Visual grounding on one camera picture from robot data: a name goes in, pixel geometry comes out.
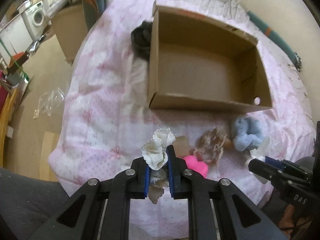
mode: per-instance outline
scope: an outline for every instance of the red object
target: red object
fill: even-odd
[[[4,74],[2,73],[2,71],[0,71],[0,78],[4,79]],[[0,85],[0,113],[1,113],[2,108],[4,106],[7,95],[8,95],[7,90],[5,90],[4,87]]]
[[[16,55],[13,55],[12,58],[18,63],[20,67],[22,67],[23,63],[25,63],[28,60],[28,55],[25,52],[20,52]],[[8,65],[8,72],[11,74],[14,74],[17,71],[18,67],[14,63],[12,59],[10,59],[10,63]]]
[[[193,155],[186,156],[183,159],[186,161],[188,169],[192,169],[199,172],[202,176],[207,177],[209,167],[206,163],[199,162]]]

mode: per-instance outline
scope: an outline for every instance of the wooden board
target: wooden board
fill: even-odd
[[[45,132],[39,165],[39,179],[47,181],[58,181],[55,173],[51,170],[48,157],[56,148],[60,135],[58,133]]]
[[[7,95],[0,114],[0,167],[3,167],[3,151],[4,151],[4,139],[8,130],[8,122],[11,120],[14,103],[17,97],[17,89],[14,89],[12,95]]]

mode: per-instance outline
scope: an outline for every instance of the washing machine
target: washing machine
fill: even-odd
[[[33,41],[37,41],[47,26],[43,2],[39,1],[22,13],[22,18]]]

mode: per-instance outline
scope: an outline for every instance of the gray fabric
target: gray fabric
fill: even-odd
[[[0,168],[0,215],[18,240],[28,239],[68,198],[58,182]]]

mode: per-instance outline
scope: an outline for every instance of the cardboard panel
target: cardboard panel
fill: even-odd
[[[272,107],[254,37],[204,15],[155,9],[150,108],[248,113]]]
[[[173,44],[159,47],[159,93],[203,100],[242,102],[234,61],[216,53]]]
[[[150,107],[152,109],[188,109],[212,110],[217,112],[249,113],[269,109],[266,106],[254,106],[237,102],[207,101],[194,98],[155,94]]]
[[[230,58],[254,47],[238,35],[206,21],[167,12],[161,12],[159,18],[159,42],[187,44],[188,47]]]

